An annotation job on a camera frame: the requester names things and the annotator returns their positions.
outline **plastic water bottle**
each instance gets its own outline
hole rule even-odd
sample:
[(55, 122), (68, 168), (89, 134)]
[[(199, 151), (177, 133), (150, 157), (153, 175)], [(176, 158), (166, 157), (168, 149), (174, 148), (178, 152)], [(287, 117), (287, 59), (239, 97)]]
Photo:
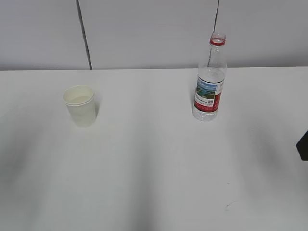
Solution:
[(217, 115), (219, 100), (227, 71), (223, 55), (226, 36), (213, 33), (204, 59), (199, 63), (198, 81), (192, 114), (201, 121), (210, 121)]

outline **landscape image on label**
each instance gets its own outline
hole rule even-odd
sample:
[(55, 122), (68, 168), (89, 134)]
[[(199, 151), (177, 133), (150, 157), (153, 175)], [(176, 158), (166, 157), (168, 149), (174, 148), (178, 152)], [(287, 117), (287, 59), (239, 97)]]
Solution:
[(216, 86), (216, 84), (207, 84), (198, 79), (196, 93), (203, 98), (214, 99)]

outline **table surface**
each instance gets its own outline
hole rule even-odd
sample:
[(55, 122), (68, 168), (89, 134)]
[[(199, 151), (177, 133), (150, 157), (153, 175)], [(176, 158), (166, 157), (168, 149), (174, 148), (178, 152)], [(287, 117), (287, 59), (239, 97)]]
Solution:
[[(0, 229), (306, 231), (308, 68), (230, 68), (219, 113), (196, 69), (0, 72)], [(62, 102), (88, 84), (97, 121)]]

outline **cup rim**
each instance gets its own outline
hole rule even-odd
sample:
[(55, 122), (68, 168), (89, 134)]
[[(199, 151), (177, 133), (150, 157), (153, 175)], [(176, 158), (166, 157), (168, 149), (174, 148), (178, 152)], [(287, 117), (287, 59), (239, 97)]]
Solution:
[[(92, 96), (91, 96), (89, 99), (87, 99), (87, 100), (85, 100), (85, 101), (83, 101), (83, 102), (81, 102), (81, 103), (69, 103), (69, 102), (67, 102), (67, 101), (64, 99), (65, 94), (66, 94), (69, 90), (71, 90), (71, 89), (73, 89), (73, 88), (76, 88), (76, 87), (87, 87), (87, 88), (90, 88), (93, 94), (92, 94)], [(72, 106), (72, 107), (74, 107), (74, 106), (82, 106), (82, 105), (84, 105), (84, 104), (87, 104), (87, 103), (89, 103), (93, 98), (94, 98), (94, 91), (93, 91), (92, 87), (90, 87), (89, 85), (85, 85), (85, 84), (74, 85), (74, 86), (72, 86), (72, 87), (66, 89), (65, 92), (63, 93), (63, 96), (62, 96), (63, 102), (64, 102), (66, 105)]]

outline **paper cup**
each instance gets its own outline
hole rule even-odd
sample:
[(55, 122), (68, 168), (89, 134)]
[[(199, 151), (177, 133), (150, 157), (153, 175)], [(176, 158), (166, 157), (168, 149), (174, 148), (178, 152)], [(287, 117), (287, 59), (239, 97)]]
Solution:
[(88, 127), (95, 122), (94, 91), (91, 87), (73, 86), (65, 91), (63, 101), (77, 126)]

